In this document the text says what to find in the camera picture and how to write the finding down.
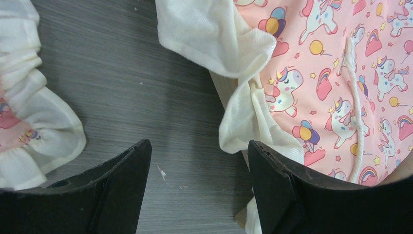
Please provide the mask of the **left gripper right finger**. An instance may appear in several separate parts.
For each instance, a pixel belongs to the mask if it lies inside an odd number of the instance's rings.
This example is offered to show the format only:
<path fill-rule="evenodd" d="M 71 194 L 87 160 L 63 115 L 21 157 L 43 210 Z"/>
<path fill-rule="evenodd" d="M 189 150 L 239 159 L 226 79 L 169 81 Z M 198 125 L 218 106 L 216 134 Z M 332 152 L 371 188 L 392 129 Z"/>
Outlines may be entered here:
<path fill-rule="evenodd" d="M 367 187 L 297 163 L 250 141 L 248 162 L 265 234 L 410 234 L 413 177 Z"/>

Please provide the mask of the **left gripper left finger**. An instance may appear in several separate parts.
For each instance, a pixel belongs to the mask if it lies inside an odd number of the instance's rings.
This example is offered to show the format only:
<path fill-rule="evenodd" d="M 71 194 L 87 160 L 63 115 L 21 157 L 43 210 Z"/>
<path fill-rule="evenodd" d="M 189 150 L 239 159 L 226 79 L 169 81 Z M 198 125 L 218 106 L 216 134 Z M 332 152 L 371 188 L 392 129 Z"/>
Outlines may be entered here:
<path fill-rule="evenodd" d="M 133 234 L 150 169 L 148 139 L 46 188 L 0 191 L 3 234 Z"/>

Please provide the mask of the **pink unicorn mattress cushion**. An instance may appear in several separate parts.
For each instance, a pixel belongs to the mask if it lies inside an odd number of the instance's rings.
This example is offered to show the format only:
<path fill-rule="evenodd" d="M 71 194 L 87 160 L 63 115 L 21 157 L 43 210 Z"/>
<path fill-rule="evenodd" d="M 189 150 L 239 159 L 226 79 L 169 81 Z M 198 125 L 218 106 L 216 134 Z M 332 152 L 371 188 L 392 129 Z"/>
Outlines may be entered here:
<path fill-rule="evenodd" d="M 158 0 L 159 42 L 237 80 L 219 127 L 324 175 L 378 186 L 413 153 L 410 0 Z M 245 232 L 263 234 L 256 199 Z"/>

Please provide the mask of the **wooden pet bed frame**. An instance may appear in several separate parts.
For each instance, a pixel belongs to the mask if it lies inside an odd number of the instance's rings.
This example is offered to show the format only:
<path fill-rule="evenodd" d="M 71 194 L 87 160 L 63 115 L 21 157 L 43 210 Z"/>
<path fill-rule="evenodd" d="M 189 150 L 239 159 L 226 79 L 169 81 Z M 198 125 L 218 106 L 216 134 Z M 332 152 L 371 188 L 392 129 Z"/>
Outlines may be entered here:
<path fill-rule="evenodd" d="M 237 80 L 231 78 L 225 78 L 216 73 L 209 72 L 212 78 L 212 81 L 215 85 L 216 91 L 219 95 L 219 98 L 226 108 L 227 103 L 238 86 Z M 379 185 L 390 184 L 392 182 L 399 182 L 402 179 L 412 178 L 413 177 L 413 154 L 410 153 L 407 158 L 401 163 L 401 166 L 398 166 L 389 176 L 385 179 L 381 179 Z M 245 223 L 247 218 L 247 208 L 240 210 L 235 216 L 235 221 L 237 224 L 245 230 Z"/>

